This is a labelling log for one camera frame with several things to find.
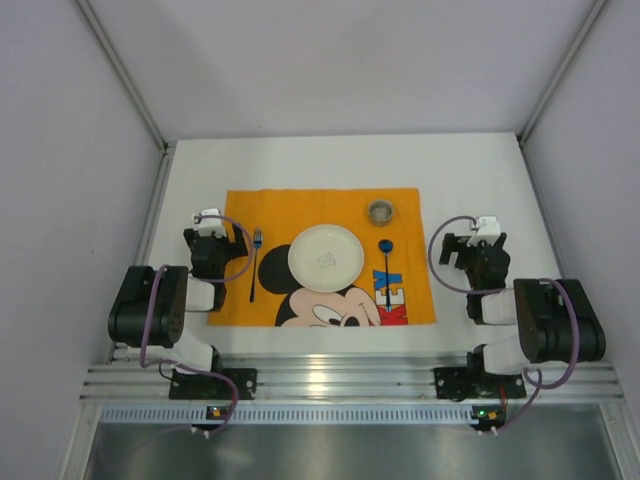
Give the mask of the blue fork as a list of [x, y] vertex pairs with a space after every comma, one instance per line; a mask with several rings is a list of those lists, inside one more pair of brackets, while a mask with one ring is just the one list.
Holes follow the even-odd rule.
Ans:
[[253, 258], [252, 281], [251, 281], [251, 288], [250, 288], [250, 295], [249, 295], [250, 303], [253, 303], [255, 301], [258, 257], [259, 257], [259, 250], [262, 247], [262, 245], [263, 245], [263, 232], [260, 227], [256, 227], [254, 229], [254, 234], [253, 234], [254, 258]]

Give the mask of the blue spoon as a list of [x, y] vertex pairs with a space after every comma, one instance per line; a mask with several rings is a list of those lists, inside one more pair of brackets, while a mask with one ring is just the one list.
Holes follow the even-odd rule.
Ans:
[[391, 291], [390, 291], [389, 256], [393, 250], [393, 242], [389, 239], [382, 239], [378, 243], [378, 248], [384, 256], [385, 288], [386, 288], [385, 306], [386, 306], [386, 310], [390, 311], [392, 309], [392, 304], [391, 304]]

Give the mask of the orange Mickey placemat cloth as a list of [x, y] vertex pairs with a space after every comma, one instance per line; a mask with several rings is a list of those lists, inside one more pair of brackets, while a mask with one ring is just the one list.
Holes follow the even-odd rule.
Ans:
[[[260, 229], [258, 263], [227, 268], [224, 306], [212, 326], [391, 327], [433, 324], [420, 194], [415, 188], [231, 190], [224, 212], [248, 231]], [[291, 275], [287, 256], [295, 238], [315, 225], [334, 224], [361, 242], [358, 278], [332, 293], [313, 292]]]

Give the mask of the white round plate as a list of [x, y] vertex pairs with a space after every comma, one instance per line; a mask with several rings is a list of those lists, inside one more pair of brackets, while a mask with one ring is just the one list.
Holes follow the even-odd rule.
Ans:
[[353, 284], [365, 263], [357, 236], [335, 224], [314, 225], [291, 243], [287, 264], [293, 278], [304, 288], [332, 293]]

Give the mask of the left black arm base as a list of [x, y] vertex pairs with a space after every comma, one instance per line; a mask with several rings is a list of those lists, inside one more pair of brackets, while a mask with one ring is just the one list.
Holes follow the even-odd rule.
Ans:
[[[256, 393], [258, 371], [253, 368], [226, 368], [223, 374], [237, 387], [239, 400], [252, 400]], [[223, 380], [200, 374], [175, 371], [168, 397], [171, 400], [231, 400], [233, 390]]]

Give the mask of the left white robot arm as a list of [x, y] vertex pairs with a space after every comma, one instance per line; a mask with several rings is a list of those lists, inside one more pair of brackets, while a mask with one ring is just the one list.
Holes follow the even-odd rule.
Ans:
[[186, 314], [219, 312], [227, 284], [249, 269], [255, 247], [247, 229], [216, 208], [197, 212], [192, 220], [183, 231], [191, 264], [129, 267], [107, 329], [113, 342], [139, 351], [143, 368], [168, 365], [220, 377], [218, 350], [185, 329]]

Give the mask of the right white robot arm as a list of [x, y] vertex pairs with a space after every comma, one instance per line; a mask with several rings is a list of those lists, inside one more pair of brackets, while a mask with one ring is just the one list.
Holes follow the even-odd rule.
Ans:
[[579, 280], [509, 281], [506, 240], [495, 216], [455, 216], [432, 234], [428, 267], [440, 285], [466, 297], [467, 315], [475, 324], [516, 329], [471, 353], [482, 373], [522, 374], [535, 387], [555, 389], [578, 364], [603, 359], [605, 332]]

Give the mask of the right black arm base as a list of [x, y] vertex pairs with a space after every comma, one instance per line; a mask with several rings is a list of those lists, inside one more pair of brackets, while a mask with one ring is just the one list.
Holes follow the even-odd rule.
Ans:
[[434, 378], [436, 396], [442, 400], [511, 400], [527, 396], [521, 375], [494, 375], [472, 372], [466, 367], [439, 367], [434, 370]]

